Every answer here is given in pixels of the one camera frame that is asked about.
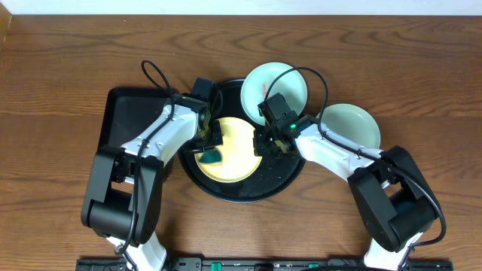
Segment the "green scouring sponge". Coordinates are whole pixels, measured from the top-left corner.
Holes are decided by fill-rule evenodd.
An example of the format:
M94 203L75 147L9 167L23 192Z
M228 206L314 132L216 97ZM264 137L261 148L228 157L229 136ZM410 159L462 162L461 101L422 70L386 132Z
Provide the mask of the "green scouring sponge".
M221 152L217 148L204 151L198 158L201 164L214 165L222 162Z

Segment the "yellow plate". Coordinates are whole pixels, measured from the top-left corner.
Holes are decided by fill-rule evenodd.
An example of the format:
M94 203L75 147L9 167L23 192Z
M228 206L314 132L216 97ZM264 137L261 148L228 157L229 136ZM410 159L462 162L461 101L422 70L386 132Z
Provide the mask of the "yellow plate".
M215 148L221 155L217 163L202 163L203 154L195 154L195 161L202 173L215 181L234 183L248 178L261 164L262 157L254 155L253 135L255 128L237 117L218 119L223 145Z

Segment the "light blue plate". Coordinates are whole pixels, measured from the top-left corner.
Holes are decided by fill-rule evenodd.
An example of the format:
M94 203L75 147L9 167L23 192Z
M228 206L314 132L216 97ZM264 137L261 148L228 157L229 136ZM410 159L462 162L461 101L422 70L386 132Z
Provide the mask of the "light blue plate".
M285 63L269 62L252 70L244 80L240 91L241 104L244 112L256 124L265 124L258 104L264 101L272 82L289 69L291 66ZM281 93L290 109L298 115L307 104L307 85L300 72L292 71L281 77L271 88L269 97L276 93Z

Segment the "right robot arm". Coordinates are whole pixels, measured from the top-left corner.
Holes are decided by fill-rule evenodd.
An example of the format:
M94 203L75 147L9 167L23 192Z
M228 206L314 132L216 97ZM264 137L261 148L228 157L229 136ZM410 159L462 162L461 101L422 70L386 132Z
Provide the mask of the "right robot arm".
M433 245L444 235L422 242L435 221L447 225L441 206L412 156L402 147L387 151L359 145L312 116L269 117L254 132L254 152L293 154L319 164L349 185L372 241L364 265L402 270L417 246Z

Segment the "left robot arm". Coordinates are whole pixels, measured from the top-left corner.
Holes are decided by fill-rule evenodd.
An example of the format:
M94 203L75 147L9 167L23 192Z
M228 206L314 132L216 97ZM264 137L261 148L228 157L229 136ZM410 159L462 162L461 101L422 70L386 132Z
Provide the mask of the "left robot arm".
M209 101L174 94L133 140L96 152L81 222L114 244L134 270L161 270L166 249L156 234L166 164L189 141L210 136Z

